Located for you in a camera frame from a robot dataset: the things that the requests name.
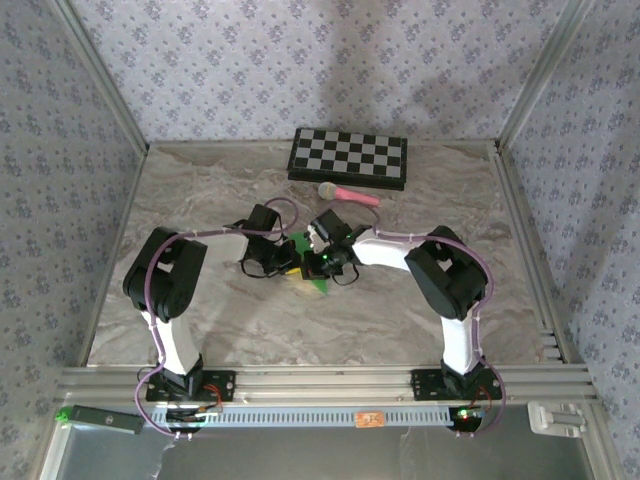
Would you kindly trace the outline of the white plastic bracket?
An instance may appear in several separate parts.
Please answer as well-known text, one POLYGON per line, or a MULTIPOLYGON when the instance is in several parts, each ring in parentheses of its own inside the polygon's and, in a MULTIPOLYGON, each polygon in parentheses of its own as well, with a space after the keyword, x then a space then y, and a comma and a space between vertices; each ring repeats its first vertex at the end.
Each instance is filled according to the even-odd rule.
POLYGON ((587 431, 584 412, 573 403, 531 401, 527 404, 527 412, 534 434, 581 438, 587 431))

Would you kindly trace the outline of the long aluminium mounting rail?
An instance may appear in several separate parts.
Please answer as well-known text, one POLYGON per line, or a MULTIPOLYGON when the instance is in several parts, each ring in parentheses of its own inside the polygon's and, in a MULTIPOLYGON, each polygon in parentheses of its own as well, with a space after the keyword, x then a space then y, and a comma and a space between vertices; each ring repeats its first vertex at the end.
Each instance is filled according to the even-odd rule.
MULTIPOLYGON (((248 366, 236 369, 231 406, 394 406, 413 401, 411 366, 248 366)), ((128 407, 137 385, 133 367, 65 369, 54 399, 64 404, 128 407)), ((507 401, 578 403, 597 399, 586 366, 500 365, 507 401)))

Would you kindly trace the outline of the pink toy microphone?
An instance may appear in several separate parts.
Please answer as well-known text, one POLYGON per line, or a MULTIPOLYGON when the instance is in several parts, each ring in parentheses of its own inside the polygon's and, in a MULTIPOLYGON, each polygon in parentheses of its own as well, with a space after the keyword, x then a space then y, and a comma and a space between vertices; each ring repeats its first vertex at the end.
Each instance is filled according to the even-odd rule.
POLYGON ((371 207, 378 207, 380 200, 368 194, 340 187, 331 182, 323 182, 318 186, 318 194, 324 200, 357 202, 371 207))

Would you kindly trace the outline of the black bar device green tip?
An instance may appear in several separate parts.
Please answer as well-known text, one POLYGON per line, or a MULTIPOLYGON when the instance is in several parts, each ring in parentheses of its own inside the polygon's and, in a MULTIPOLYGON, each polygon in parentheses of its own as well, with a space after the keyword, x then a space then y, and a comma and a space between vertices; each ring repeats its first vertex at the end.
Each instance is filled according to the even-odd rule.
POLYGON ((134 435, 140 434, 145 425, 145 420, 137 414, 80 405, 61 407, 55 419, 64 424, 100 427, 134 435))

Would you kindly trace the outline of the aluminium side rail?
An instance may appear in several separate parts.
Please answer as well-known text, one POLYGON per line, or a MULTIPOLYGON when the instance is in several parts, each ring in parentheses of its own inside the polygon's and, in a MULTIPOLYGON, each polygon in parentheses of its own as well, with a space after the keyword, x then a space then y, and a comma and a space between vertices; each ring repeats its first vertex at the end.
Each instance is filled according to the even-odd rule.
POLYGON ((99 324, 101 312, 104 306, 104 302, 108 293, 111 278, 113 276, 113 272, 117 262, 119 247, 124 237, 124 233, 126 231, 126 225, 129 220, 133 201, 135 199, 135 195, 140 183, 142 171, 146 163, 146 160, 148 158, 148 152, 149 152, 149 149, 144 150, 139 157, 139 161, 138 161, 136 170, 134 172, 133 180, 132 180, 132 185, 124 204, 124 210, 118 222, 118 229, 116 231, 116 234, 112 243, 112 248, 109 252, 108 261, 106 263, 106 270, 104 275, 102 276, 101 283, 97 290, 97 296, 96 296, 93 308, 91 310, 91 314, 88 320, 85 334, 83 336, 83 342, 80 347, 77 359, 75 361, 76 367, 85 367, 87 365, 92 344, 95 338, 97 326, 99 324))
POLYGON ((531 210, 526 195, 520 191, 516 168, 495 143, 489 143, 487 152, 491 155, 496 170, 516 249, 525 271, 527 288, 544 345, 543 358, 547 363, 581 363, 582 358, 577 349, 565 335, 566 321, 552 295, 550 268, 546 263, 536 226, 530 222, 531 210))

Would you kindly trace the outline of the small circuit board green light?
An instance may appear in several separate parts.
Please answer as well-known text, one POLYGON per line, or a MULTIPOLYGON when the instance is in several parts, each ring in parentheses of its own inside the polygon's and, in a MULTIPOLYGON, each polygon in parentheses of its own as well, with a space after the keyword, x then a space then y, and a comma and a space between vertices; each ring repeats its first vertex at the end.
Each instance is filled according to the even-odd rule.
POLYGON ((452 407, 449 409, 453 422, 451 429, 461 433, 475 433, 486 416, 486 411, 478 406, 452 407))

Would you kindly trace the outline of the black and grey folding chessboard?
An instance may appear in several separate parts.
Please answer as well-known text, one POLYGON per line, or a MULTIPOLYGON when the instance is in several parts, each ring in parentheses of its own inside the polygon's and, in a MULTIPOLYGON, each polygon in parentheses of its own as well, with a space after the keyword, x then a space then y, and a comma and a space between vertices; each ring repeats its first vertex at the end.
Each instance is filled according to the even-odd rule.
POLYGON ((299 128, 287 173, 296 181, 402 191, 407 155, 402 137, 299 128))

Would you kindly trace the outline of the aluminium frame post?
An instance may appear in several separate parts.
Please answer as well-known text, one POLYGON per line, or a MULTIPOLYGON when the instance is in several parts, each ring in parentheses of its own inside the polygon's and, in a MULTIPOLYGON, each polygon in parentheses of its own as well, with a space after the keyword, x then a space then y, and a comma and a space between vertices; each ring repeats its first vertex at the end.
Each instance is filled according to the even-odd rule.
POLYGON ((533 68, 497 139, 496 149, 509 149, 528 120, 536 102, 584 23, 595 0, 566 0, 555 26, 543 44, 533 68))
POLYGON ((138 154, 146 155, 149 149, 148 143, 71 0, 46 0, 46 2, 65 30, 69 42, 115 116, 127 140, 138 154))

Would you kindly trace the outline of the green square paper sheet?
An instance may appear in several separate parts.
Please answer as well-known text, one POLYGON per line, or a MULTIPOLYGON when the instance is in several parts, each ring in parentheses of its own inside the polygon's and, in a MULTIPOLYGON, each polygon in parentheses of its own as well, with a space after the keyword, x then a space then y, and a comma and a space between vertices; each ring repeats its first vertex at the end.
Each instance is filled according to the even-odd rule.
MULTIPOLYGON (((292 233, 289 238, 295 242, 296 252, 303 257, 307 251, 313 251, 311 243, 302 232, 292 233)), ((327 281, 325 279, 312 280, 311 283, 323 294, 328 293, 327 281)))

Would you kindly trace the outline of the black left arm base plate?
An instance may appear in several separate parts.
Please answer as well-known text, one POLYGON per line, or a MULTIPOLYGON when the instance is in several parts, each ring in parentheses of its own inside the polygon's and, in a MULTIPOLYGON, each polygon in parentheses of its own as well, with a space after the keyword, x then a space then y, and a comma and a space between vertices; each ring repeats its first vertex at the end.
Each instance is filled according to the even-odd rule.
POLYGON ((149 402, 230 402, 234 397, 235 378, 232 370, 198 370, 187 375, 161 371, 148 380, 145 399, 149 402))

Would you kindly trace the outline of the grey metal sheet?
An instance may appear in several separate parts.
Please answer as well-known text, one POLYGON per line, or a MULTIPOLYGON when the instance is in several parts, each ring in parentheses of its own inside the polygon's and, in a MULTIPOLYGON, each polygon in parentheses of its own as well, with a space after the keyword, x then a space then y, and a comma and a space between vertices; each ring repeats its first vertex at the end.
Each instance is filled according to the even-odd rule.
POLYGON ((581 441, 534 435, 517 419, 477 439, 436 427, 62 435, 37 480, 595 480, 581 441))

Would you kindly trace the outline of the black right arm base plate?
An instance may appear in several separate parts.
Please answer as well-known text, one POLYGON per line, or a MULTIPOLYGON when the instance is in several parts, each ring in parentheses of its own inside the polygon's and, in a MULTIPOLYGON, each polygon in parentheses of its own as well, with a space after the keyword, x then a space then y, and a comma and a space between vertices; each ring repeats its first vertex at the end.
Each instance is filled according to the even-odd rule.
POLYGON ((465 375, 442 368, 414 369, 410 385, 416 401, 471 401, 483 391, 491 400, 503 397, 496 375, 482 366, 465 375))

